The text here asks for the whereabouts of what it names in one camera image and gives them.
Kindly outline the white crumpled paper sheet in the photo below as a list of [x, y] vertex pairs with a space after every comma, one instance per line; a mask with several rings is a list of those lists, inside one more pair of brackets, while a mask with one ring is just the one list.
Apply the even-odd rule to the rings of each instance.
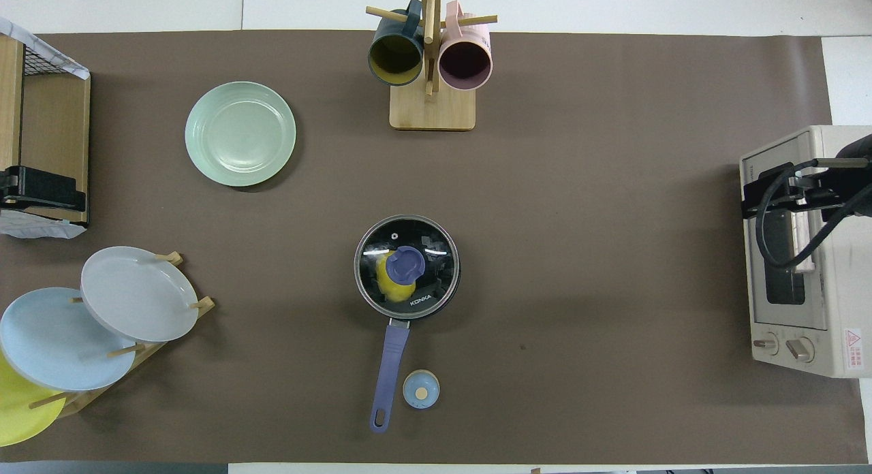
[[68, 220], [53, 220], [18, 210], [0, 210], [0, 234], [14, 238], [72, 239], [87, 229]]

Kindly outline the light blue plate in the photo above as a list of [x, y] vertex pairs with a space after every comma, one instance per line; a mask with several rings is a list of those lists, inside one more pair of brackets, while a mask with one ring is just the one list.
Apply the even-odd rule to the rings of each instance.
[[110, 386], [133, 368], [134, 342], [104, 328], [76, 302], [77, 289], [47, 287], [12, 301], [0, 317], [0, 350], [24, 378], [52, 390]]

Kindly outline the beige toaster oven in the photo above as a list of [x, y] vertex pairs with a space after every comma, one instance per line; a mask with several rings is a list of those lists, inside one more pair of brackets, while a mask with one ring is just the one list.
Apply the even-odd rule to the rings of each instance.
[[[872, 125], [811, 125], [743, 160], [811, 132], [815, 154], [837, 154]], [[751, 355], [831, 378], [872, 378], [872, 217], [854, 200], [824, 222], [819, 211], [774, 210], [744, 220]]]

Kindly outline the yellow plate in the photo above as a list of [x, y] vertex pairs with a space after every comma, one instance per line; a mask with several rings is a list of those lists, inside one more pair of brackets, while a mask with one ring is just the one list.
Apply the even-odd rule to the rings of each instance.
[[57, 393], [19, 375], [0, 352], [0, 447], [24, 442], [49, 427], [62, 412], [65, 400], [34, 409], [30, 404]]

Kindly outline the pink ribbed mug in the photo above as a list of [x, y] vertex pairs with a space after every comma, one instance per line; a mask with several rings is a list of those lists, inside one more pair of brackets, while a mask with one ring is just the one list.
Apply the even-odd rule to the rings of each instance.
[[440, 35], [437, 61], [440, 79], [461, 91], [473, 91], [489, 80], [493, 69], [491, 34], [487, 24], [461, 25], [473, 18], [458, 0], [446, 5], [446, 27]]

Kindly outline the wooden shelf unit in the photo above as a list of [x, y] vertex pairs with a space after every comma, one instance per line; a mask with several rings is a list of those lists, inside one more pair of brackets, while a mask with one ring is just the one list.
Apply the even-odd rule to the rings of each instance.
[[23, 76], [24, 46], [0, 33], [0, 170], [25, 166], [74, 177], [87, 210], [30, 206], [25, 211], [89, 225], [91, 79], [71, 74]]

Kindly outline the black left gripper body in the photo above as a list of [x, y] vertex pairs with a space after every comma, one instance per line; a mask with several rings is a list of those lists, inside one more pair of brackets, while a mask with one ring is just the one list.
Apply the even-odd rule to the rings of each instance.
[[27, 209], [26, 169], [0, 170], [0, 205], [5, 209]]

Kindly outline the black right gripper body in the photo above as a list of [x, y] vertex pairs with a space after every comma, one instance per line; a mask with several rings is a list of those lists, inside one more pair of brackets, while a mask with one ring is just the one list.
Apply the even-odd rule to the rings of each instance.
[[800, 170], [789, 177], [788, 185], [798, 189], [798, 195], [787, 203], [790, 211], [810, 211], [840, 208], [846, 203], [842, 195], [842, 177], [838, 169], [828, 169], [820, 173], [803, 175]]

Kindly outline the wooden mug tree stand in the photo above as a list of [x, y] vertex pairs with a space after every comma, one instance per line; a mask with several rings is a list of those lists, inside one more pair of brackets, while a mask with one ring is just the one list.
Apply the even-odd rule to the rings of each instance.
[[[390, 86], [379, 80], [390, 87], [389, 124], [393, 129], [408, 131], [470, 131], [476, 126], [476, 91], [478, 89], [473, 91], [452, 89], [440, 79], [438, 73], [440, 35], [446, 27], [446, 5], [448, 2], [442, 3], [441, 0], [420, 1], [422, 2], [420, 25], [424, 29], [423, 68], [420, 76], [417, 80], [404, 86]], [[387, 11], [371, 6], [368, 6], [367, 14], [377, 16], [380, 20], [381, 18], [404, 20], [400, 14], [396, 14], [395, 10]], [[460, 20], [460, 24], [487, 24], [489, 26], [497, 21], [496, 15], [476, 16], [474, 14], [473, 18]]]

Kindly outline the brown table mat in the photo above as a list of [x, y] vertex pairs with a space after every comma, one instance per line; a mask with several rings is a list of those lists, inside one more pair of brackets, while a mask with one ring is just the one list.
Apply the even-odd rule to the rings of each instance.
[[[0, 237], [0, 311], [77, 287], [87, 257], [178, 251], [216, 307], [0, 460], [863, 464], [856, 381], [751, 356], [741, 155], [828, 123], [820, 41], [496, 33], [466, 133], [396, 131], [370, 31], [47, 35], [91, 71], [91, 226]], [[276, 176], [189, 159], [208, 90], [253, 81], [296, 118]], [[461, 281], [413, 322], [432, 409], [368, 427], [387, 319], [353, 256], [424, 215]]]

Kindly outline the dark teal mug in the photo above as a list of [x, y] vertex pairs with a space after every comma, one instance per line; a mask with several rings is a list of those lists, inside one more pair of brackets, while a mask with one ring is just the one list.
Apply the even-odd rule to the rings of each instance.
[[403, 20], [381, 18], [370, 45], [368, 64], [378, 80], [390, 86], [404, 86], [417, 80], [423, 68], [422, 2], [410, 0], [404, 10], [395, 12]]

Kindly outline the glass lid blue knob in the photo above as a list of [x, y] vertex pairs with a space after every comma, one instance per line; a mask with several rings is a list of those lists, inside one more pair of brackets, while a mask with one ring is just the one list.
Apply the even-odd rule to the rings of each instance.
[[[387, 272], [401, 285], [416, 282], [412, 297], [388, 302], [376, 281], [376, 265], [389, 251]], [[460, 254], [454, 239], [432, 219], [395, 215], [371, 226], [353, 257], [355, 284], [364, 301], [396, 321], [415, 321], [435, 315], [454, 296], [461, 278]]]

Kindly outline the pale green plate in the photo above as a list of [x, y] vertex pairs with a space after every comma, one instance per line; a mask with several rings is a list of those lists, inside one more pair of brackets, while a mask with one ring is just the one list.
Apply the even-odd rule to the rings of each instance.
[[276, 176], [295, 150], [296, 118], [286, 100], [253, 81], [208, 90], [190, 109], [184, 141], [193, 166], [216, 183], [252, 187]]

